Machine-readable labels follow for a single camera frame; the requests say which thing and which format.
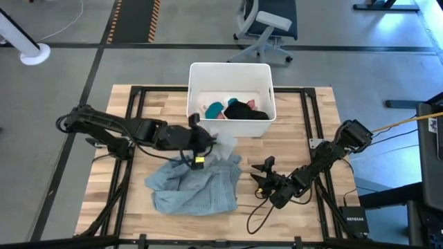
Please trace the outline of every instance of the office chair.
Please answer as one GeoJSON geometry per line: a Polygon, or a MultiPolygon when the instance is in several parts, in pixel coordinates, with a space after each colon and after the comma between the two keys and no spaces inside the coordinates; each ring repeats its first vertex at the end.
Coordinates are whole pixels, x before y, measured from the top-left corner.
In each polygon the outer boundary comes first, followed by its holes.
{"type": "Polygon", "coordinates": [[[239,30],[234,40],[246,38],[257,41],[241,53],[232,56],[228,62],[257,53],[260,62],[266,62],[265,52],[274,50],[286,55],[286,62],[291,62],[292,54],[281,49],[282,37],[297,40],[296,0],[243,0],[238,14],[239,30]]]}

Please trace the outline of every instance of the black cloth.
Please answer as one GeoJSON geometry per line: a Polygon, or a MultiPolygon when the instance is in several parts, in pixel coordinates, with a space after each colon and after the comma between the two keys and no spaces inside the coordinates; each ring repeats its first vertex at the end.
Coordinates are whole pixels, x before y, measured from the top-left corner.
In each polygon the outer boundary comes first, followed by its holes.
{"type": "MultiPolygon", "coordinates": [[[[244,14],[245,20],[251,13],[253,2],[253,0],[246,1],[246,11],[244,14]]],[[[258,0],[258,11],[265,11],[267,13],[291,20],[292,24],[288,31],[276,28],[272,32],[271,36],[293,37],[295,40],[297,40],[296,0],[258,0]]],[[[249,27],[248,33],[253,35],[261,35],[266,27],[266,24],[254,21],[251,27],[249,27]]]]}
{"type": "Polygon", "coordinates": [[[246,103],[234,101],[224,111],[228,119],[234,120],[269,120],[269,116],[263,111],[254,111],[246,103]]]}

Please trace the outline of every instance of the floor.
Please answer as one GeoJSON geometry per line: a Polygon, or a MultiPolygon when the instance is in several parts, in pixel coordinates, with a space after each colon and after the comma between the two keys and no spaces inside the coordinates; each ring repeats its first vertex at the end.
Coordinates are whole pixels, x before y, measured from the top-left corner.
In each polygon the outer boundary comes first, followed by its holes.
{"type": "MultiPolygon", "coordinates": [[[[224,62],[239,52],[232,40],[238,0],[161,0],[158,46],[105,49],[99,43],[114,0],[83,2],[75,24],[44,40],[53,47],[47,62],[24,66],[14,48],[0,48],[0,243],[30,238],[66,141],[55,119],[81,96],[104,110],[113,84],[187,84],[191,63],[224,62]]],[[[332,86],[341,120],[357,119],[369,128],[413,116],[411,110],[387,109],[383,101],[426,100],[443,89],[443,27],[437,25],[443,13],[436,1],[416,2],[418,14],[353,11],[361,0],[297,0],[299,40],[286,41],[294,60],[287,65],[269,56],[273,83],[332,86]]],[[[81,5],[3,0],[1,7],[38,41],[73,21],[81,5]]],[[[405,124],[378,139],[414,128],[405,124]]],[[[43,239],[74,231],[94,155],[84,138],[74,139],[43,239]]],[[[351,156],[357,185],[369,189],[359,194],[419,181],[418,148],[409,147],[416,144],[412,133],[351,156]]],[[[371,238],[407,243],[406,208],[368,211],[368,218],[371,238]]]]}

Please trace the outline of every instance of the white stand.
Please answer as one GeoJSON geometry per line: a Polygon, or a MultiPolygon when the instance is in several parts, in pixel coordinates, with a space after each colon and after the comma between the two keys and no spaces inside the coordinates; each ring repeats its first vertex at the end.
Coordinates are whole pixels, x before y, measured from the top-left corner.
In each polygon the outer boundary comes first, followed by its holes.
{"type": "Polygon", "coordinates": [[[20,51],[20,60],[25,65],[41,64],[51,54],[48,45],[36,44],[1,8],[0,35],[20,51]]]}

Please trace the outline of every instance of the white cable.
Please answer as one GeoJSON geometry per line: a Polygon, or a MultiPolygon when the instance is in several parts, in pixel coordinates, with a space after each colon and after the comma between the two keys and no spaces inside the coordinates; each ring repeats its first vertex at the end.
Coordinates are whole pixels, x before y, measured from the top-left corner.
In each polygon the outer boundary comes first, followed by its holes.
{"type": "Polygon", "coordinates": [[[57,31],[56,33],[53,33],[52,35],[48,35],[47,37],[43,37],[43,38],[41,38],[40,40],[38,40],[37,42],[43,41],[44,39],[48,39],[49,37],[52,37],[52,36],[54,36],[54,35],[56,35],[56,34],[58,34],[58,33],[61,33],[61,32],[63,32],[63,31],[65,31],[67,28],[69,28],[69,26],[71,26],[71,25],[73,25],[74,23],[76,23],[76,22],[78,21],[78,19],[83,15],[83,6],[84,6],[84,3],[83,3],[83,0],[80,0],[80,2],[82,3],[82,11],[80,11],[80,14],[78,15],[77,18],[75,18],[74,21],[72,21],[70,24],[68,24],[68,25],[67,25],[66,27],[64,27],[63,29],[57,31]]]}
{"type": "Polygon", "coordinates": [[[351,161],[354,161],[354,160],[361,160],[361,159],[368,158],[368,157],[381,156],[381,155],[384,155],[384,154],[387,154],[387,153],[390,153],[390,152],[394,152],[394,151],[397,151],[397,150],[400,150],[400,149],[407,149],[407,148],[416,147],[416,146],[418,146],[418,145],[409,145],[409,146],[405,146],[405,147],[400,147],[400,148],[396,148],[396,149],[391,149],[390,151],[386,151],[386,152],[383,152],[383,153],[380,153],[380,154],[367,155],[367,156],[362,156],[362,157],[354,158],[354,159],[351,159],[351,161]]]}

